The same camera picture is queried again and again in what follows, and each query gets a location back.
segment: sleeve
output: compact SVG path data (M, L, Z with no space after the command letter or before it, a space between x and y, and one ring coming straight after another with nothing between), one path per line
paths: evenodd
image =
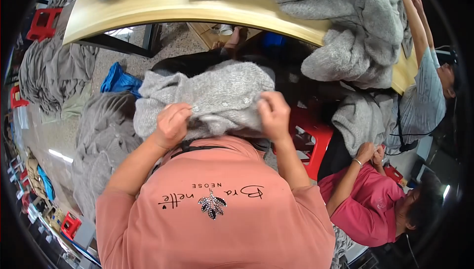
M323 201L318 186L304 186L292 190L299 210L310 220L314 220L316 225L322 225L324 230L334 237L334 229L329 219L326 204Z
M121 268L127 263L124 249L130 209L135 202L133 196L121 191L104 192L97 199L96 233L99 258L104 268Z
M331 222L355 242L376 247L388 242L388 227L374 211L348 197L336 209Z
M439 68L440 65L438 61L438 55L436 55L436 50L430 49L430 53L431 53L431 58L433 59L433 63L435 64L435 68Z
M427 47L415 76L417 98L420 103L433 103L436 109L440 101L444 101L443 88L438 73L431 57L430 48Z

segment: black hair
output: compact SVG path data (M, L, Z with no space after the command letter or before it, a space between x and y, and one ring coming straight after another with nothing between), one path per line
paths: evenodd
M418 198L413 202L407 212L407 219L415 229L428 228L436 219L443 205L441 182L430 171L425 171L421 176Z

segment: black table leg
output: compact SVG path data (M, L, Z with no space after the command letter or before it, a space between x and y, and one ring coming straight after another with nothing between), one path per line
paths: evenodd
M75 43L100 47L107 50L121 52L125 54L134 54L146 58L152 58L161 49L160 42L161 25L149 24L145 28L142 47L136 46L126 41L122 41L106 34L98 34L89 38L76 41Z

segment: light blue shirt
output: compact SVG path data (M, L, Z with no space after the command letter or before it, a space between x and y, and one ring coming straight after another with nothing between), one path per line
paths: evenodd
M408 87L400 101L400 124L402 134L426 134L436 128L446 114L446 100L436 69L439 68L438 58L429 47L423 53L415 84ZM397 119L398 100L395 99L392 114ZM401 146L398 126L385 140L388 148ZM423 138L425 135L405 135L406 144Z

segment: red shirt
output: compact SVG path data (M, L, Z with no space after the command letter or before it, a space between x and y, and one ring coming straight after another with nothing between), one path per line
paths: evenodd
M317 183L324 202L347 171L323 178ZM355 180L351 195L344 200L331 217L331 222L355 242L375 247L395 242L395 202L404 198L403 190L389 177L365 163Z

